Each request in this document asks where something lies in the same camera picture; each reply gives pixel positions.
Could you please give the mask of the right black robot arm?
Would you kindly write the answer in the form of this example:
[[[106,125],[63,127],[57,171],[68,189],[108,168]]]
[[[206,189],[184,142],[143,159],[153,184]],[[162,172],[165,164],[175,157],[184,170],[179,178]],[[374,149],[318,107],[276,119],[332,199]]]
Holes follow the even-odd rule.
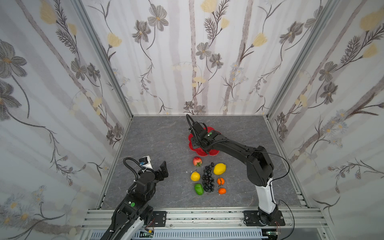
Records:
[[[232,141],[215,130],[208,130],[204,123],[191,120],[187,116],[189,131],[192,134],[191,143],[194,149],[202,149],[205,153],[212,150],[223,152],[239,160],[246,168],[248,180],[256,186],[259,199],[256,213],[257,226],[278,224],[282,217],[273,191],[274,165],[267,150],[259,146],[249,147]]]

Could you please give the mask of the red fake apple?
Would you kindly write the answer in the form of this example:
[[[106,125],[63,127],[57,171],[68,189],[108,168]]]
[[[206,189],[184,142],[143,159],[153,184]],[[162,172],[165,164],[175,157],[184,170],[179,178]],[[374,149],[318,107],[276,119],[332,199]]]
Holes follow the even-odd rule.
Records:
[[[200,167],[202,164],[203,164],[203,161],[202,161],[201,158],[199,158],[199,157],[194,157],[194,159],[193,159],[193,165],[194,165],[195,167]]]

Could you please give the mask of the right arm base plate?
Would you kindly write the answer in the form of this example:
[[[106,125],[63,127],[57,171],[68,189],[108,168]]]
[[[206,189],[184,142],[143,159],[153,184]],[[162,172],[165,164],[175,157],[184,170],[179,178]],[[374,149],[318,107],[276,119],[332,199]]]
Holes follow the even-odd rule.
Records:
[[[286,225],[282,212],[277,210],[267,214],[261,210],[244,211],[244,224],[247,227],[283,227]]]

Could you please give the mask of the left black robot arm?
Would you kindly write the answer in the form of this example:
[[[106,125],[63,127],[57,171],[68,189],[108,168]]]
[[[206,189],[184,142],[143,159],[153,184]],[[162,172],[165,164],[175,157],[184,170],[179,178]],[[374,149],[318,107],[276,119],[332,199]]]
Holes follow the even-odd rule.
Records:
[[[149,157],[139,161],[127,157],[123,164],[135,176],[126,196],[117,206],[111,217],[111,224],[101,237],[102,240],[131,240],[143,227],[154,222],[154,209],[149,201],[156,192],[156,185],[169,176],[164,161],[159,170],[153,170]]]

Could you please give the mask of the yellow fake lemon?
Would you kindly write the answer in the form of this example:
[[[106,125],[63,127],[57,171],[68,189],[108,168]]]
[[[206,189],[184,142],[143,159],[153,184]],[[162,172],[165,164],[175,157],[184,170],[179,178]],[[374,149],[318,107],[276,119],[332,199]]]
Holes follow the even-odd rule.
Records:
[[[218,163],[214,166],[214,174],[219,176],[225,173],[227,170],[227,166],[223,163]]]

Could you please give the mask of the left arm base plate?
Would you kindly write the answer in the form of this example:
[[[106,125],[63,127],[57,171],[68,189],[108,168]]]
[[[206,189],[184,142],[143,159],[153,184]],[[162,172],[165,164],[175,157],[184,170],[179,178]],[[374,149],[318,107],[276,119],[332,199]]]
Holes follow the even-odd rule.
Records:
[[[150,214],[148,227],[162,228],[166,226],[167,211],[154,211]]]

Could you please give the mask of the yellow fake pear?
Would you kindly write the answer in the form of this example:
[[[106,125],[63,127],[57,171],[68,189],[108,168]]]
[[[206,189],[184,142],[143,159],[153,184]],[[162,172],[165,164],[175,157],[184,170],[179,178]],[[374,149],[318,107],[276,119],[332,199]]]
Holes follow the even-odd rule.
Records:
[[[192,172],[191,180],[193,182],[198,182],[200,179],[201,179],[201,175],[197,171]]]

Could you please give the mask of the green fake lime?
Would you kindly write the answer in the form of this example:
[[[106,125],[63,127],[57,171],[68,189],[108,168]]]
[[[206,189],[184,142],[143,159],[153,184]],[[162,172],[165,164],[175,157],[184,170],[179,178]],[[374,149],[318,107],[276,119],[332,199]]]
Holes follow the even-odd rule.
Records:
[[[194,190],[198,196],[202,196],[204,194],[204,188],[201,184],[195,184]]]

